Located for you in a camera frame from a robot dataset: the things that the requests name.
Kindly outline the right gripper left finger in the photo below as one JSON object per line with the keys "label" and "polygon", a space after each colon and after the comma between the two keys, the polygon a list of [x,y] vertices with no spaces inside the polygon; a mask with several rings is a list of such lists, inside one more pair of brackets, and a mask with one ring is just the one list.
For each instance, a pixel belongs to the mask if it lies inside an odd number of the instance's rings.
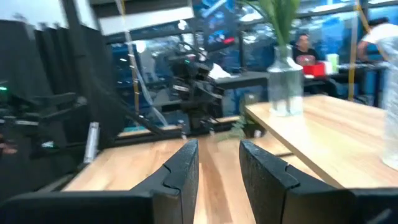
{"label": "right gripper left finger", "polygon": [[131,190],[35,192],[0,205],[0,224],[193,224],[198,141]]}

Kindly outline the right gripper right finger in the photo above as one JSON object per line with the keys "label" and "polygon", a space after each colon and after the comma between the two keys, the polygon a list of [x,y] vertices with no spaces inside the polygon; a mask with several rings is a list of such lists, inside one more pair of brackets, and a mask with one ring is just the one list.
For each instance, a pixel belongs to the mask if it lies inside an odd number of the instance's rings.
{"label": "right gripper right finger", "polygon": [[398,188],[337,189],[248,140],[239,161],[257,224],[398,224]]}

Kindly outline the ribbed glass bottle vase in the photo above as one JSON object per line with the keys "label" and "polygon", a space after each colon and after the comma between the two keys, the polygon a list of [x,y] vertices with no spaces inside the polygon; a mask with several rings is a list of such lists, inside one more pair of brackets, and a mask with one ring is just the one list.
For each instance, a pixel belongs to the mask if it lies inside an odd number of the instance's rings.
{"label": "ribbed glass bottle vase", "polygon": [[292,58],[292,46],[275,46],[274,62],[267,69],[270,111],[276,116],[303,112],[303,67]]}

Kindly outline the diamond-cut glass vase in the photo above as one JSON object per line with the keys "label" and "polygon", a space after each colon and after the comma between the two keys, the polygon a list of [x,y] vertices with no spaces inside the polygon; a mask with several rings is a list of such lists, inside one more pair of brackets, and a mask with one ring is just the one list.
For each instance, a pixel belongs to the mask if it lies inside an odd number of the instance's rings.
{"label": "diamond-cut glass vase", "polygon": [[379,44],[388,61],[384,90],[385,150],[381,158],[387,166],[398,170],[398,36],[382,39]]}

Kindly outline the potted artificial succulent plant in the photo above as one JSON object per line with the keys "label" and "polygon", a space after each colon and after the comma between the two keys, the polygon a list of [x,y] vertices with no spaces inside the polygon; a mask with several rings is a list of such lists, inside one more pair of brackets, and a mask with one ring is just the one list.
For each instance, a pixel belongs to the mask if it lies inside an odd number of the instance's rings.
{"label": "potted artificial succulent plant", "polygon": [[217,137],[218,141],[225,141],[232,138],[237,139],[252,139],[261,138],[265,135],[266,130],[259,123],[253,120],[250,116],[241,115],[239,119],[232,124],[229,131],[220,134]]}

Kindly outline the background dark desk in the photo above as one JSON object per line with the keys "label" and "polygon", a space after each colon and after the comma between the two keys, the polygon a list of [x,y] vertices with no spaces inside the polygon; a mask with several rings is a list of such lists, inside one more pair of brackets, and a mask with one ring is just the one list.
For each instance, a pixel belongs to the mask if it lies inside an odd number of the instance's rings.
{"label": "background dark desk", "polygon": [[[376,62],[376,63],[355,63],[353,65],[354,71],[359,73],[365,73],[368,71],[372,71],[375,73],[374,78],[374,88],[373,88],[373,97],[374,97],[374,106],[378,107],[379,99],[381,96],[381,85],[382,85],[382,74],[384,70],[389,66],[387,62]],[[350,69],[350,64],[341,64],[337,66],[338,72],[332,73],[330,75],[304,75],[304,80],[307,83],[324,81],[328,79],[348,79],[348,71]],[[235,77],[226,77],[219,78],[215,80],[215,83],[223,89],[235,89],[235,88],[244,88],[249,86],[256,85],[266,85],[266,81],[268,78],[267,73],[262,72],[244,72],[243,75],[235,76]]]}

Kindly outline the red box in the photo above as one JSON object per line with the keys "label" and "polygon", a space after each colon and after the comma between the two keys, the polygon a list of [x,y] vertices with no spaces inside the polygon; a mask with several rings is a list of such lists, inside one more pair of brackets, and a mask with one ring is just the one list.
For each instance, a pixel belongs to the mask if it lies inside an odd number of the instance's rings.
{"label": "red box", "polygon": [[303,74],[313,75],[314,77],[325,76],[325,64],[323,62],[320,62],[315,65],[304,65]]}

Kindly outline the background black robot rig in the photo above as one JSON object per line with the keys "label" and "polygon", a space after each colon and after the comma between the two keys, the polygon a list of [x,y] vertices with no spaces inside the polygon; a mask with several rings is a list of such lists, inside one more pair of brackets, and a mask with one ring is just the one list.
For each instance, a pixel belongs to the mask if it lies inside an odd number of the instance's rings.
{"label": "background black robot rig", "polygon": [[50,125],[60,123],[86,108],[84,97],[76,93],[35,96],[27,100],[11,91],[7,81],[0,82],[0,157],[14,144],[18,134],[31,141],[30,157],[56,155],[66,141]]}

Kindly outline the white green cup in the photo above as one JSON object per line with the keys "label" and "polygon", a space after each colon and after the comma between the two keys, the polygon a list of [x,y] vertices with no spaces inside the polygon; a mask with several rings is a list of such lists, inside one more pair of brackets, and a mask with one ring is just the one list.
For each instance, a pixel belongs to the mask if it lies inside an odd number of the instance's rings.
{"label": "white green cup", "polygon": [[337,74],[339,66],[339,55],[338,54],[326,54],[325,73],[327,75]]}

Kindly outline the person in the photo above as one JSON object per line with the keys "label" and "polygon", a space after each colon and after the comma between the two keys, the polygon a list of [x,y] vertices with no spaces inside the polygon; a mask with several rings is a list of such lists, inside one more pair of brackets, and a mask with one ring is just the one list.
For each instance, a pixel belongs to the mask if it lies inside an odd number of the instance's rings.
{"label": "person", "polygon": [[298,36],[292,49],[292,56],[294,62],[301,66],[316,65],[319,61],[319,56],[315,49],[310,48],[308,34],[300,34]]}
{"label": "person", "polygon": [[357,50],[358,58],[368,62],[366,49],[369,44],[376,44],[377,41],[398,36],[398,26],[391,24],[387,17],[380,17],[369,21],[370,31],[360,40]]}

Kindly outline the black curtain partition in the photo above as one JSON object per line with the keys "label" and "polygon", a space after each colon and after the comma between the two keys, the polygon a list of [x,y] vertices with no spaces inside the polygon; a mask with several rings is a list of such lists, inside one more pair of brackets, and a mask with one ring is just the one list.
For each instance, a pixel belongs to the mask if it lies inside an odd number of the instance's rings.
{"label": "black curtain partition", "polygon": [[99,123],[101,145],[111,144],[123,130],[111,56],[98,30],[83,25],[37,30],[24,22],[0,20],[2,81],[27,100],[64,93],[84,97],[86,108],[50,125],[67,145],[83,143],[91,122]]}

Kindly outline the silver metal bracket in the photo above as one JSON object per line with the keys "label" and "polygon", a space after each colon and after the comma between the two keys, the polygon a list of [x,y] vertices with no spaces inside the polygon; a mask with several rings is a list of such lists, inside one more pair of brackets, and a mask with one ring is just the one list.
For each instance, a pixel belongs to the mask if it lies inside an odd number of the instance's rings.
{"label": "silver metal bracket", "polygon": [[84,164],[92,163],[98,152],[98,141],[100,134],[100,126],[98,122],[91,122],[88,129],[88,137],[86,140],[85,155],[83,158]]}

